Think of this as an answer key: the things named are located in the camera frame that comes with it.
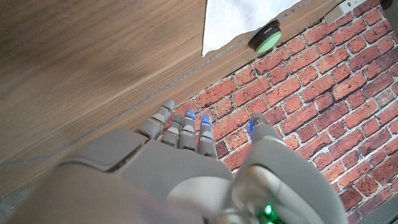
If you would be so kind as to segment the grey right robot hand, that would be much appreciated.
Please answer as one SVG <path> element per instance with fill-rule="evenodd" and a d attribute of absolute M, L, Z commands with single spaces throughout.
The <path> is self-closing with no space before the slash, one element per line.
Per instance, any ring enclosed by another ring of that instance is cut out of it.
<path fill-rule="evenodd" d="M 136 130 L 117 129 L 66 155 L 9 223 L 346 223 L 329 181 L 252 115 L 237 173 L 217 159 L 212 122 L 166 101 Z"/>

